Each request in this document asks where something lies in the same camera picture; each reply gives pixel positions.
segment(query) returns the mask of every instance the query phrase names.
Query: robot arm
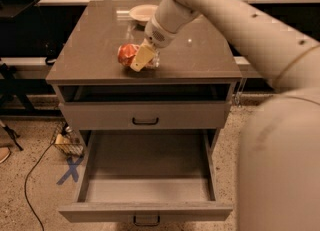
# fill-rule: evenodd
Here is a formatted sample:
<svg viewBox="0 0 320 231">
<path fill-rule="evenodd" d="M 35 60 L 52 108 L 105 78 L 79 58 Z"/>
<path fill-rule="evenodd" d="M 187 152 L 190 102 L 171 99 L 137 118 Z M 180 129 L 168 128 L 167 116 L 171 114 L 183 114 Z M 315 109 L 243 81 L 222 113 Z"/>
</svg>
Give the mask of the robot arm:
<svg viewBox="0 0 320 231">
<path fill-rule="evenodd" d="M 242 131 L 237 230 L 318 230 L 319 43 L 238 0 L 164 0 L 146 26 L 145 44 L 167 47 L 198 13 L 274 89 L 289 91 L 262 104 Z"/>
<path fill-rule="evenodd" d="M 320 84 L 319 42 L 239 0 L 164 0 L 145 29 L 167 47 L 199 13 L 278 91 Z"/>
</svg>

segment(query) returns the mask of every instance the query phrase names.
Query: gray cabinet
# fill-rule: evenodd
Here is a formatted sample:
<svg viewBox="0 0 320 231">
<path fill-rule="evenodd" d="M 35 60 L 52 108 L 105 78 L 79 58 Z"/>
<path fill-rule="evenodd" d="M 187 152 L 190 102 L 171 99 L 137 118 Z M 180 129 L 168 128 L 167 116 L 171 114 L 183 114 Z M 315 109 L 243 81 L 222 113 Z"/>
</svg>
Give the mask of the gray cabinet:
<svg viewBox="0 0 320 231">
<path fill-rule="evenodd" d="M 217 198 L 212 153 L 240 71 L 203 17 L 161 51 L 158 69 L 124 68 L 120 44 L 143 40 L 128 17 L 139 4 L 90 4 L 47 77 L 87 145 L 76 199 L 59 211 L 142 226 L 225 220 L 232 205 Z"/>
</svg>

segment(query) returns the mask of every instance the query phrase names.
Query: countertop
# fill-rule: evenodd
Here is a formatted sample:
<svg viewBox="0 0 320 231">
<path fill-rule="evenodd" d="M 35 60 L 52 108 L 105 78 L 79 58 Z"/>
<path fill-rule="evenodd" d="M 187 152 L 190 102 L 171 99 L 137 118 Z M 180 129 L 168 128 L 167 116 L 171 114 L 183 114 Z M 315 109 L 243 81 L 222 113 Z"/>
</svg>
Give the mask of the countertop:
<svg viewBox="0 0 320 231">
<path fill-rule="evenodd" d="M 160 51 L 160 66 L 137 73 L 118 63 L 125 43 L 140 44 L 143 27 L 129 16 L 140 4 L 154 0 L 90 2 L 52 67 L 50 84 L 157 83 L 172 79 L 233 79 L 241 73 L 225 38 L 202 16 L 186 25 L 170 46 Z"/>
</svg>

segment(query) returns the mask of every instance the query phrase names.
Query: empty drawer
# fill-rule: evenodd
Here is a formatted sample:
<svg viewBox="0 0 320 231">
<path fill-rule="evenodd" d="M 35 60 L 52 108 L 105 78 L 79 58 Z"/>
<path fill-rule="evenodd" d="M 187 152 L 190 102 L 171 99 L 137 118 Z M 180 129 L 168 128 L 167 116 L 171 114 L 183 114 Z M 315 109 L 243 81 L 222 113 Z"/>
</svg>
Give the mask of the empty drawer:
<svg viewBox="0 0 320 231">
<path fill-rule="evenodd" d="M 95 131 L 77 200 L 59 211 L 71 222 L 225 220 L 208 144 L 202 130 Z"/>
</svg>

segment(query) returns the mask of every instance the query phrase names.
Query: white plate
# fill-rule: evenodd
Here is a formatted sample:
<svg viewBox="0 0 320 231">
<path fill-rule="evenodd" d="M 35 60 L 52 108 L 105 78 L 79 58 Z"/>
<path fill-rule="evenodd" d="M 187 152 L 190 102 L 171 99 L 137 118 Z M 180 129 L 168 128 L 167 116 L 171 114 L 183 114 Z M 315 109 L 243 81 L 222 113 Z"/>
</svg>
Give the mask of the white plate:
<svg viewBox="0 0 320 231">
<path fill-rule="evenodd" d="M 138 24 L 145 26 L 157 8 L 157 5 L 151 4 L 138 5 L 130 10 L 129 15 L 136 20 Z"/>
</svg>

